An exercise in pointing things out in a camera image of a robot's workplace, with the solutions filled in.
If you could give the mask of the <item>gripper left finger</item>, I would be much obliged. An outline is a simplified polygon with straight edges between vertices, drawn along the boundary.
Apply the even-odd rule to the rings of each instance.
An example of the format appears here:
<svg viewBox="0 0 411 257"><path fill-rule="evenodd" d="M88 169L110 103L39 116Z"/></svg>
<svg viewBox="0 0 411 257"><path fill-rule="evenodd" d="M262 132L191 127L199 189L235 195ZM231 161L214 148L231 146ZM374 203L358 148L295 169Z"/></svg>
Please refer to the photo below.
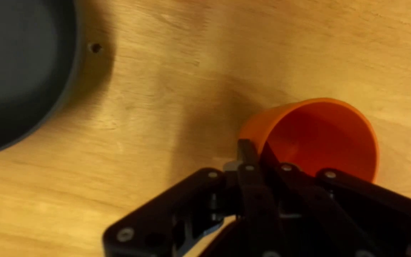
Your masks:
<svg viewBox="0 0 411 257"><path fill-rule="evenodd" d="M199 257L285 257L286 237L272 192L249 140L238 141L238 166L202 168L104 232L105 257L183 257L202 238L235 221Z"/></svg>

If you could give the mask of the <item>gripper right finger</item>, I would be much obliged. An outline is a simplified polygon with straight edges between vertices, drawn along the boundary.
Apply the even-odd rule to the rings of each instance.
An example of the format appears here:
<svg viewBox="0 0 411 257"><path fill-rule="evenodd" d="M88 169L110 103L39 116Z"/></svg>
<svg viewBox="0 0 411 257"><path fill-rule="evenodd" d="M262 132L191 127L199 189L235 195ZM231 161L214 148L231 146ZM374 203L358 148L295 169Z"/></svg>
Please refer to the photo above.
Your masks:
<svg viewBox="0 0 411 257"><path fill-rule="evenodd" d="M262 168L293 257L411 257L410 198L346 170L308 175L268 145Z"/></svg>

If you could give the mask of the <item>orange plastic cup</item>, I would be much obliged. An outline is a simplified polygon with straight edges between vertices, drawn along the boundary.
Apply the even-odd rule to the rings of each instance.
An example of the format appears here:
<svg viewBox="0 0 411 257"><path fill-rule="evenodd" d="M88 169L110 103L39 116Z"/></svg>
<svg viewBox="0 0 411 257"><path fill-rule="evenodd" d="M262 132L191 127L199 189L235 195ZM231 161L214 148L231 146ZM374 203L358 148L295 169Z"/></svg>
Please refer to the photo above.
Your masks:
<svg viewBox="0 0 411 257"><path fill-rule="evenodd" d="M334 168L373 182L380 150L369 120L355 107L333 98L313 98L266 109L241 127L259 159L273 153L277 162L296 164L315 176Z"/></svg>

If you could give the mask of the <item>black bowl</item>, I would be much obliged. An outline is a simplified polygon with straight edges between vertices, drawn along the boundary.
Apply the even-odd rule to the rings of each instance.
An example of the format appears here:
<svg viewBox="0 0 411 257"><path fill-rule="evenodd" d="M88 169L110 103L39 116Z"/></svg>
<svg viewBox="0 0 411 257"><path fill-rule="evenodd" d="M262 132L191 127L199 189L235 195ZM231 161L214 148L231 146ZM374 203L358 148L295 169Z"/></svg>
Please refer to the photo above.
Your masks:
<svg viewBox="0 0 411 257"><path fill-rule="evenodd" d="M62 106L79 73L82 39L78 0L0 0L0 151Z"/></svg>

